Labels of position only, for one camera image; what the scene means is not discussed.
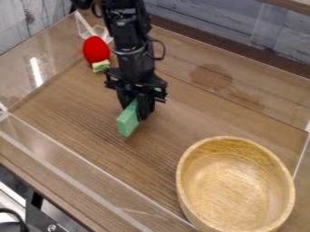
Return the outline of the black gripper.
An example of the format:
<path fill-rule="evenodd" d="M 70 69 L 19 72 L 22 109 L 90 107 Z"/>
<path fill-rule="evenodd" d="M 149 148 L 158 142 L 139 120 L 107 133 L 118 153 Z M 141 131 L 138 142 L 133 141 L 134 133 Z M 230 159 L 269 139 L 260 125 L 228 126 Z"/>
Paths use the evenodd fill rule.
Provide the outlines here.
<path fill-rule="evenodd" d="M 153 50 L 115 53 L 119 66 L 105 72 L 106 86 L 117 91 L 123 108 L 137 97 L 138 117 L 145 121 L 155 111 L 155 102 L 166 102 L 168 81 L 155 73 L 155 62 L 162 58 Z"/>

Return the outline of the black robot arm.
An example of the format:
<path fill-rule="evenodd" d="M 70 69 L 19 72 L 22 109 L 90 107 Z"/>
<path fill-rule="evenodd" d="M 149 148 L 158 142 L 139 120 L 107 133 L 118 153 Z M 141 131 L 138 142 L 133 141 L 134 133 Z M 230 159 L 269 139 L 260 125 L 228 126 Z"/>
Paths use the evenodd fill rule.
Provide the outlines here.
<path fill-rule="evenodd" d="M 114 39 L 118 67 L 105 71 L 106 87 L 118 93 L 123 109 L 137 101 L 135 114 L 145 121 L 155 102 L 166 102 L 168 81 L 155 73 L 155 62 L 165 59 L 163 42 L 149 35 L 151 19 L 145 0 L 71 0 L 78 9 L 91 9 L 105 20 Z"/>

